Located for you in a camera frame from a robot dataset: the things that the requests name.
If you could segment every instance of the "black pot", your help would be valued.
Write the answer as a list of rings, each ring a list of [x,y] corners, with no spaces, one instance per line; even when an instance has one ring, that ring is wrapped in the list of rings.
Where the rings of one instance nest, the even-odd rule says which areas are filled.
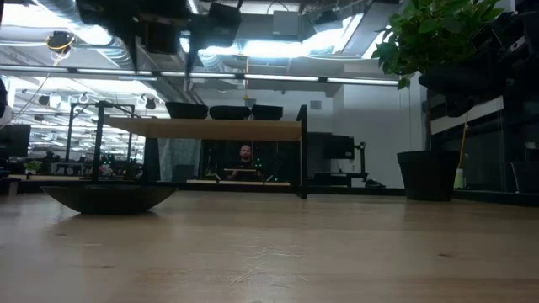
[[[251,115],[251,109],[246,106],[213,106],[210,116],[215,120],[245,120]]]
[[[172,119],[205,119],[208,116],[208,107],[202,104],[167,102],[165,106]]]
[[[451,201],[459,153],[457,151],[408,151],[397,154],[406,197]]]
[[[251,111],[255,120],[279,121],[283,117],[282,106],[253,105]]]

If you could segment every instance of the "black bowl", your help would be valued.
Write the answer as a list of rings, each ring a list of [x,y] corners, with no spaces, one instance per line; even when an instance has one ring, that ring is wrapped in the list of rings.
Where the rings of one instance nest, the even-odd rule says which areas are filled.
[[[172,119],[205,119],[208,116],[208,107],[202,104],[167,102],[165,106]]]
[[[215,120],[245,120],[251,115],[251,109],[245,106],[219,105],[210,109],[210,116]]]
[[[43,186],[50,197],[82,214],[124,215],[151,209],[176,191],[140,185]]]
[[[283,117],[282,106],[253,105],[251,110],[255,120],[279,121]]]

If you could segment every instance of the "wooden table surface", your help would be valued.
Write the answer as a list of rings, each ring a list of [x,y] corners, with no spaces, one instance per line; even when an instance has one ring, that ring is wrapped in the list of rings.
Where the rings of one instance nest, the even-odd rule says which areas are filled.
[[[152,213],[0,199],[0,302],[537,303],[539,209],[178,192]]]
[[[298,141],[299,121],[110,118],[106,125],[148,138]]]

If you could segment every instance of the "wooden table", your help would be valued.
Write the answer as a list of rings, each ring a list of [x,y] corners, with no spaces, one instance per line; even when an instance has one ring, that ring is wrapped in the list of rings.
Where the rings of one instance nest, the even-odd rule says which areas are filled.
[[[105,118],[104,123],[146,138],[298,141],[300,121]]]

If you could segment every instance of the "man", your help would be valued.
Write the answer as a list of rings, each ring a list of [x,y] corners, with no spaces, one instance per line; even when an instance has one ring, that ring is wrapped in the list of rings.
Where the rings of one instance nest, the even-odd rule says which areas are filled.
[[[237,169],[255,169],[253,164],[253,153],[251,146],[244,145],[239,150],[239,162],[233,165],[233,168]],[[250,172],[239,172],[237,170],[233,171],[230,175],[227,176],[229,180],[238,180],[238,179],[250,179],[252,178],[253,173]],[[260,171],[256,172],[256,176],[260,177],[262,174]]]

